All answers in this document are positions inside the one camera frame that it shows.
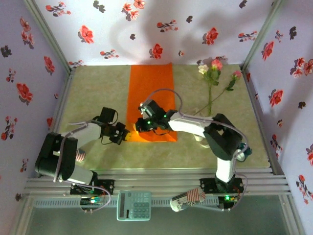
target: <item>table surface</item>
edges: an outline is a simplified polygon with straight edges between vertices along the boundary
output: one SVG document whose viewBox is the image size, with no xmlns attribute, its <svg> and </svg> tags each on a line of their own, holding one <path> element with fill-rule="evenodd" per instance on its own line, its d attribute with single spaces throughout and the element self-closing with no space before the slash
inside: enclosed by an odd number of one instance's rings
<svg viewBox="0 0 313 235">
<path fill-rule="evenodd" d="M 67 104 L 61 120 L 60 132 L 73 130 L 71 122 L 90 120 L 100 115 L 102 107 L 116 109 L 119 122 L 126 122 L 128 87 L 131 66 L 80 66 L 70 87 Z M 220 84 L 212 89 L 217 97 L 230 82 L 238 65 L 224 65 Z M 201 79 L 196 65 L 173 65 L 175 90 L 182 96 L 183 113 L 193 114 L 196 108 L 208 102 L 208 84 Z M 224 92 L 212 105 L 212 115 L 224 114 L 236 128 L 246 134 L 253 154 L 236 167 L 269 167 L 267 153 L 249 99 L 245 81 L 241 78 Z M 207 109 L 202 114 L 207 116 Z M 78 165 L 92 169 L 133 168 L 216 168 L 216 156 L 206 149 L 192 134 L 178 133 L 177 142 L 123 142 L 121 145 L 102 145 L 100 139 L 82 147 L 87 157 Z"/>
</svg>

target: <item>floral wallpaper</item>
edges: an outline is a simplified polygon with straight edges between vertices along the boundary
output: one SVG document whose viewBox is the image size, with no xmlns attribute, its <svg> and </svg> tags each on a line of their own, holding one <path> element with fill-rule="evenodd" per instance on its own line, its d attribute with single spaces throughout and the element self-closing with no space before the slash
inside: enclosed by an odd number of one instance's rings
<svg viewBox="0 0 313 235">
<path fill-rule="evenodd" d="M 21 0 L 1 2 L 0 206 L 1 234 L 9 233 L 18 201 L 41 145 L 67 72 Z"/>
<path fill-rule="evenodd" d="M 313 224 L 313 7 L 287 0 L 248 67 L 257 113 L 307 234 Z"/>
<path fill-rule="evenodd" d="M 69 65 L 78 66 L 196 64 L 222 56 L 240 64 L 273 0 L 35 2 Z"/>
</svg>

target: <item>calculator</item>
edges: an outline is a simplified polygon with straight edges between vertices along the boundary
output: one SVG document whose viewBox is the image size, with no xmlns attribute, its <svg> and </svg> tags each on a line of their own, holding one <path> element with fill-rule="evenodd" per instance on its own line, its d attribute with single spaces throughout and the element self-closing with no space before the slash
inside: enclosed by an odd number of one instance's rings
<svg viewBox="0 0 313 235">
<path fill-rule="evenodd" d="M 117 220 L 147 221 L 151 218 L 151 192 L 120 191 L 117 200 Z"/>
</svg>

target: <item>flower stem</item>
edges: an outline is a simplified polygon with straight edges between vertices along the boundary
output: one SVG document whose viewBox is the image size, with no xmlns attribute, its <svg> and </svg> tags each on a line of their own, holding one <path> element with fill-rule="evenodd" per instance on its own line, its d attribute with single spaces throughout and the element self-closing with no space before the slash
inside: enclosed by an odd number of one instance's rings
<svg viewBox="0 0 313 235">
<path fill-rule="evenodd" d="M 215 99 L 213 99 L 213 100 L 212 100 L 212 103 L 213 103 L 217 98 L 219 98 L 219 97 L 224 93 L 224 91 L 226 91 L 226 89 L 224 89 Z"/>
<path fill-rule="evenodd" d="M 209 116 L 211 116 L 211 111 L 212 111 L 212 84 L 210 83 L 209 85 Z"/>
</svg>

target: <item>orange paper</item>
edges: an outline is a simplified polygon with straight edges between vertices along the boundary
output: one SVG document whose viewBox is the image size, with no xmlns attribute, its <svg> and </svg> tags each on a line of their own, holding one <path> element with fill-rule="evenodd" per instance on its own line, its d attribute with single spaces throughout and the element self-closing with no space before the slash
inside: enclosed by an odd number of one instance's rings
<svg viewBox="0 0 313 235">
<path fill-rule="evenodd" d="M 174 78 L 172 64 L 168 65 L 132 65 L 131 78 L 128 93 L 127 106 L 127 122 L 126 129 L 131 132 L 128 141 L 133 142 L 165 142 L 177 141 L 177 133 L 168 131 L 156 130 L 157 134 L 168 133 L 158 136 L 153 131 L 138 133 L 135 129 L 135 123 L 142 114 L 138 110 L 140 103 L 145 101 L 151 92 L 168 88 L 174 89 Z M 166 112 L 169 109 L 175 109 L 175 94 L 170 91 L 160 91 L 155 93 L 153 99 Z"/>
</svg>

